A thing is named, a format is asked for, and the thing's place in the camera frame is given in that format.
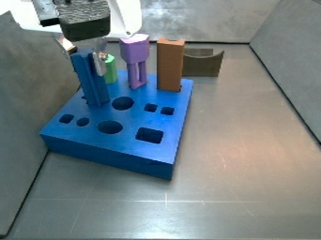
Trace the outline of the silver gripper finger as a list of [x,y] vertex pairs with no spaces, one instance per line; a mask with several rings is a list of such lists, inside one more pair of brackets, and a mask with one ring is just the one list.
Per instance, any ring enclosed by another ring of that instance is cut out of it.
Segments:
[[66,37],[62,34],[57,36],[57,41],[67,54],[73,54],[77,52],[78,50],[77,46],[66,39]]
[[106,61],[109,60],[107,53],[109,40],[106,37],[99,37],[95,40],[93,59],[95,64],[97,74],[103,76],[107,73]]

